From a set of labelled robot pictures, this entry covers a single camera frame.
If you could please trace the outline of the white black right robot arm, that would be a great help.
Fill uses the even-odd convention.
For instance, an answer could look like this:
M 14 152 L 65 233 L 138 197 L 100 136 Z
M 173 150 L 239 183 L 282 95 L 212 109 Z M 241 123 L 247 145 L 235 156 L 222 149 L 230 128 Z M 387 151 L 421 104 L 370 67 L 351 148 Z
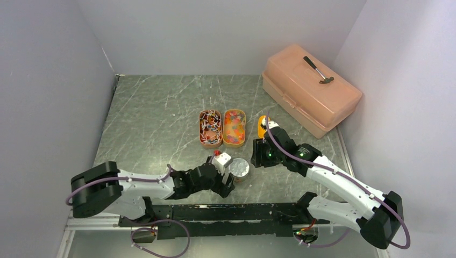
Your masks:
M 402 198 L 362 183 L 336 166 L 310 144 L 296 144 L 279 126 L 269 123 L 264 138 L 253 140 L 251 163 L 256 168 L 283 165 L 289 171 L 316 181 L 344 202 L 306 192 L 295 204 L 299 221 L 327 220 L 360 233 L 372 246 L 387 249 L 404 223 Z

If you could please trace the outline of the pink oval lollipop tray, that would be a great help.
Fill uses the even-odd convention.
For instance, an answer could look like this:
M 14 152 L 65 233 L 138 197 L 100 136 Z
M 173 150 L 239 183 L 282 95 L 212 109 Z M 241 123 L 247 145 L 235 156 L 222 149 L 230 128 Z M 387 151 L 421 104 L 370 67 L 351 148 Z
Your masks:
M 217 148 L 222 140 L 222 115 L 217 110 L 203 110 L 198 116 L 199 141 L 204 148 Z

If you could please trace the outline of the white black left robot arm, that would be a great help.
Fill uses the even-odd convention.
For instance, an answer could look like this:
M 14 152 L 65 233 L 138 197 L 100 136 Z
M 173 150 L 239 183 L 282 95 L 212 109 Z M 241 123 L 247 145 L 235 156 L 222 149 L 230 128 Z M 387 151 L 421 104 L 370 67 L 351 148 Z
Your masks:
M 74 176 L 70 185 L 72 191 L 65 203 L 72 207 L 75 218 L 105 212 L 142 226 L 156 219 L 155 199 L 185 199 L 203 190 L 226 198 L 235 189 L 233 175 L 208 162 L 189 170 L 168 166 L 164 175 L 149 175 L 121 170 L 108 161 Z

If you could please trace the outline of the yellow oval gummy tray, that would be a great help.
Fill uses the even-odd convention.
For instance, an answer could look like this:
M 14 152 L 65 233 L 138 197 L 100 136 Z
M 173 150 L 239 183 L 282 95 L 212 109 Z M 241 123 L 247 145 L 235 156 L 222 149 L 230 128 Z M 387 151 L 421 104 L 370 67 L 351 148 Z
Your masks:
M 223 144 L 230 148 L 239 148 L 246 140 L 246 114 L 240 109 L 229 109 L 223 118 Z

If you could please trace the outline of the clear plastic jar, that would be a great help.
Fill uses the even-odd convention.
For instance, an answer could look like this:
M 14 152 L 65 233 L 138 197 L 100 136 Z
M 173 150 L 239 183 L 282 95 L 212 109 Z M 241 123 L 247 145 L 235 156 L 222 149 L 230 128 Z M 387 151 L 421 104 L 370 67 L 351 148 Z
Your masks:
M 235 183 L 241 183 L 246 181 L 249 178 L 249 173 L 247 174 L 241 174 L 241 175 L 235 175 L 233 174 L 234 182 Z

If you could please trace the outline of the yellow plastic scoop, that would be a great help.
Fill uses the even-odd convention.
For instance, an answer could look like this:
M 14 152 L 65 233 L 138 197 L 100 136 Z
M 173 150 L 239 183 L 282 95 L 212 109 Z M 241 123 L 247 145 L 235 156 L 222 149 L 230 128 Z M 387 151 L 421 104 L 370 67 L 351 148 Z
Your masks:
M 258 120 L 257 125 L 257 135 L 260 139 L 264 138 L 265 133 L 267 132 L 266 125 L 269 124 L 270 118 L 266 119 L 266 116 L 261 116 Z

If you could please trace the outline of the round metal jar lid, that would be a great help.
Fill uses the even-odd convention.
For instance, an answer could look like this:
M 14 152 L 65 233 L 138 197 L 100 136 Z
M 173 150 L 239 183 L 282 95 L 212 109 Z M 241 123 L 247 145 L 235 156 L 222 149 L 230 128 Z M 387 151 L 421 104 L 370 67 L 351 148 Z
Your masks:
M 245 177 L 250 171 L 249 163 L 242 158 L 234 158 L 229 164 L 229 172 L 235 177 Z

